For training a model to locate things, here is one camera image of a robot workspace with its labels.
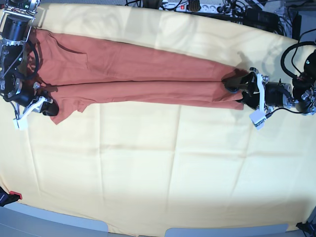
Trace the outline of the salmon red T-shirt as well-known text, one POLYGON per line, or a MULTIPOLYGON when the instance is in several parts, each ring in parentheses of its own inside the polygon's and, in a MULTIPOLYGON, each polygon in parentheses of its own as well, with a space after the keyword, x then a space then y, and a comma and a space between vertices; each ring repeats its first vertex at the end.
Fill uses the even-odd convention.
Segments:
POLYGON ((35 29, 36 80, 59 107, 56 124, 94 103, 148 102, 242 110, 224 80, 246 74, 229 65, 123 42, 35 29))

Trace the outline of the black power adapter box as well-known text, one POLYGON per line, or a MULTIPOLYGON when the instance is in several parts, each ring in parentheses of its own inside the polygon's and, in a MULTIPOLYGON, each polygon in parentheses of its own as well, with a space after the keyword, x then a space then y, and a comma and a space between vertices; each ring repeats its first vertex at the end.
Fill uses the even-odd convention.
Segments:
POLYGON ((278 16, 274 13, 248 8, 243 17, 243 24, 251 27, 272 28, 278 24, 278 16))

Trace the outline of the white power strip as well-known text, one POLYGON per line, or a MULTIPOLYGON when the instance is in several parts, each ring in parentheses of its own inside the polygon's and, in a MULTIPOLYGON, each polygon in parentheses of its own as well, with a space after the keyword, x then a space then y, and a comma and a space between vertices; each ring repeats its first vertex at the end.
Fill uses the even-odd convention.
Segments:
POLYGON ((179 5, 179 2, 175 1, 168 1, 168 0, 163 0, 162 1, 162 7, 159 8, 159 10, 163 9, 175 9, 176 12, 185 12, 185 13, 210 13, 210 14, 217 14, 219 13, 218 10, 222 10, 222 13, 224 10, 228 10, 228 7, 224 7, 222 5, 214 5, 214 4, 204 4, 200 2, 200 8, 199 11, 190 11, 189 10, 189 1, 188 0, 183 0, 179 5))

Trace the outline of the red black clamp left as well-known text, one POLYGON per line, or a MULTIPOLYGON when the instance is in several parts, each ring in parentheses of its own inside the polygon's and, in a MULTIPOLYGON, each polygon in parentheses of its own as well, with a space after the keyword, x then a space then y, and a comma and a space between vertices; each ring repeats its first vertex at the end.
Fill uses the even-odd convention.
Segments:
POLYGON ((2 187, 0 187, 0 207, 22 200, 22 195, 17 192, 10 191, 7 193, 2 187))

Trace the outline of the pale yellow table cloth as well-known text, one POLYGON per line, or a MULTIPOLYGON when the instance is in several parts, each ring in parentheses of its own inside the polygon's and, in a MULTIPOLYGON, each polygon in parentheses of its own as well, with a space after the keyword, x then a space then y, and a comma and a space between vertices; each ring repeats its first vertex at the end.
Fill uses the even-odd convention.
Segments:
MULTIPOLYGON (((295 40, 240 24, 161 10, 41 3, 36 25, 255 67, 287 81, 295 40)), ((287 224, 316 205, 316 118, 277 111, 257 130, 242 111, 94 104, 60 124, 33 113, 14 128, 0 104, 0 185, 22 203, 101 220, 114 233, 287 224)))

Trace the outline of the black clamp right corner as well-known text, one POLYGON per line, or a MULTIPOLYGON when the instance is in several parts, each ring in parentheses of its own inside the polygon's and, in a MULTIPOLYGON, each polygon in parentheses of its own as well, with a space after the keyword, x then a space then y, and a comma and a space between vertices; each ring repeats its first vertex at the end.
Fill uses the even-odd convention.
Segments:
POLYGON ((313 222, 297 223, 296 227, 303 232, 304 237, 316 237, 316 224, 313 222))

